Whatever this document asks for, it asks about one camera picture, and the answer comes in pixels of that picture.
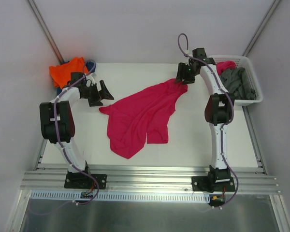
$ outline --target orange cloth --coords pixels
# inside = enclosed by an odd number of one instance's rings
[[[54,80],[54,86],[56,88],[63,87],[71,81],[71,73],[81,72],[83,73],[85,61],[83,57],[75,57],[70,62],[57,66],[50,66],[49,73]]]

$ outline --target reflective metal surface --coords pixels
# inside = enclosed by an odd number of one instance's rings
[[[49,212],[64,201],[31,200]],[[95,202],[67,204],[47,216],[28,214],[22,232],[278,232],[268,196],[238,195],[222,210],[204,203]]]
[[[270,199],[280,232],[290,232],[290,217],[283,196],[271,195]]]

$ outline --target pink shirt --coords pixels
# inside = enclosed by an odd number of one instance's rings
[[[148,144],[168,143],[169,118],[177,99],[188,90],[187,85],[174,82],[148,87],[99,109],[109,115],[107,136],[112,151],[129,159],[144,147],[146,137]]]

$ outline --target gray garment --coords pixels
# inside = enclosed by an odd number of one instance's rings
[[[245,68],[227,69],[220,75],[225,88],[238,100],[255,100],[256,91],[250,88]]]

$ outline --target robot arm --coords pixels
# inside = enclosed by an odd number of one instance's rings
[[[64,87],[62,93],[51,102],[40,104],[42,136],[61,152],[68,165],[66,182],[68,180],[69,185],[76,189],[82,189],[88,183],[88,178],[79,171],[90,174],[90,170],[74,141],[75,125],[71,107],[81,98],[88,99],[89,106],[103,105],[101,102],[103,99],[114,99],[102,80],[100,81],[101,90],[98,91],[97,84],[91,82],[87,86],[87,80],[83,76],[81,72],[71,73],[71,81]],[[58,122],[58,131],[55,126],[55,117]],[[57,139],[57,133],[59,133],[60,141]]]
[[[221,183],[233,181],[227,166],[227,124],[232,117],[234,96],[228,93],[218,77],[216,64],[206,56],[203,48],[193,50],[193,56],[188,56],[186,63],[178,64],[175,82],[192,84],[195,76],[200,74],[210,93],[205,108],[205,120],[209,122],[212,134],[212,160],[207,178],[197,180],[199,190],[220,191]]]

